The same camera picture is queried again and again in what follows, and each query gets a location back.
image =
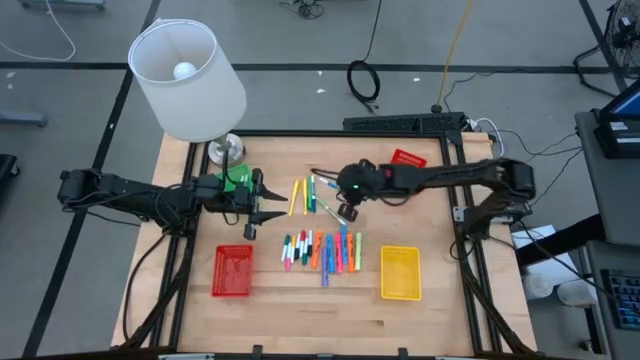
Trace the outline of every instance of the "white lampshade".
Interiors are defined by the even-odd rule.
[[[128,60],[160,126],[179,140],[225,135],[247,109],[244,87],[215,35],[197,21],[156,21],[131,45]],[[181,65],[186,77],[176,79],[180,63],[195,72]]]

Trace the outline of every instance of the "yellow plastic tray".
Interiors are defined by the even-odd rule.
[[[380,282],[383,299],[422,299],[420,250],[407,246],[383,246],[380,252]]]

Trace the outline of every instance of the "concrete floor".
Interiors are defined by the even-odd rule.
[[[74,39],[74,61],[124,62],[150,0],[107,1],[107,10],[56,12]],[[163,0],[157,16],[192,18],[217,34],[232,63],[348,63],[366,53],[377,2],[327,0],[326,13],[304,21],[277,0]],[[383,3],[370,63],[442,64],[464,0]],[[591,0],[601,21],[610,1]],[[47,15],[0,3],[0,40],[41,56],[66,56],[68,46]],[[555,66],[595,44],[576,1],[485,0],[475,4],[455,64]],[[0,61],[20,58],[0,49]],[[603,66],[601,55],[585,62]],[[0,125],[0,153],[20,157],[22,175],[0,209],[0,358],[20,356],[65,239],[71,216],[55,196],[64,169],[91,165],[123,71],[0,71],[0,109],[46,112],[46,128]],[[470,74],[451,74],[449,83]],[[249,108],[242,128],[339,129],[342,119],[366,116],[349,95],[343,72],[240,72]],[[379,114],[424,113],[435,101],[439,73],[384,72]],[[613,91],[609,75],[591,81]],[[325,92],[318,94],[318,89]],[[582,87],[575,75],[496,74],[456,86],[453,110],[488,117],[517,131],[537,151],[574,131],[573,114],[608,99]],[[104,166],[151,179],[162,131],[134,83]],[[527,159],[505,134],[507,156]],[[576,146],[577,138],[561,148]],[[570,156],[532,161],[545,188]],[[562,228],[596,212],[584,160],[577,157],[527,219]],[[130,219],[121,214],[110,216]],[[88,218],[64,281],[40,354],[106,349],[126,282],[137,229]],[[550,355],[601,358],[579,350],[587,338],[583,312],[554,299],[530,305],[540,349]]]

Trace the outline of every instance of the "pink marker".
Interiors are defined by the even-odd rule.
[[[340,238],[340,233],[336,234],[336,259],[338,261],[338,273],[342,272],[342,240]]]

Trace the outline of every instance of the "wooden table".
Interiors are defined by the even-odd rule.
[[[463,138],[467,162],[491,156],[486,134],[465,133]],[[308,175],[311,167],[339,171],[361,158],[387,163],[396,148],[427,159],[428,166],[442,164],[439,141],[431,139],[244,137],[243,140],[248,149],[245,162],[251,167],[260,167],[266,186],[286,197],[291,196],[294,180]],[[188,144],[165,136],[154,184],[166,186],[180,182],[187,148]],[[216,171],[218,169],[213,165],[209,166],[209,172]],[[490,192],[480,186],[472,190],[476,203]],[[317,191],[318,196],[337,209],[338,202],[332,189],[318,184]],[[203,211],[179,351],[247,353],[253,345],[261,344],[265,353],[393,355],[397,354],[398,347],[406,347],[411,355],[473,354],[459,265],[450,258],[448,251],[454,235],[446,189],[425,190],[397,208],[379,201],[363,203],[357,221],[349,227],[349,231],[363,232],[362,271],[332,275],[328,289],[321,287],[317,270],[303,268],[297,263],[292,272],[287,273],[280,262],[286,233],[297,233],[301,229],[320,229],[325,233],[338,230],[335,220],[320,210],[317,214],[303,215],[301,203],[298,198],[294,216],[280,217],[258,228],[257,240],[252,243],[252,294],[239,299],[213,298],[210,293],[216,246],[248,244],[242,237],[245,219],[241,218],[236,226],[228,226],[220,214]],[[265,210],[287,211],[289,207],[288,202],[265,201],[264,204]],[[159,234],[155,224],[142,225],[132,265]],[[492,235],[510,239],[508,227],[502,225],[494,225]],[[129,313],[130,332],[142,322],[157,300],[167,244],[165,241],[147,258],[135,279]],[[420,249],[421,301],[393,301],[380,297],[381,245]],[[484,251],[496,307],[524,343],[535,348],[513,250],[504,244],[487,241]],[[165,324],[169,324],[172,312],[170,305]],[[123,342],[121,316],[122,311],[113,344]],[[478,319],[486,324],[483,312],[479,312]],[[164,328],[161,343],[167,343],[169,326]],[[484,348],[488,349],[485,338],[488,336],[483,337]]]

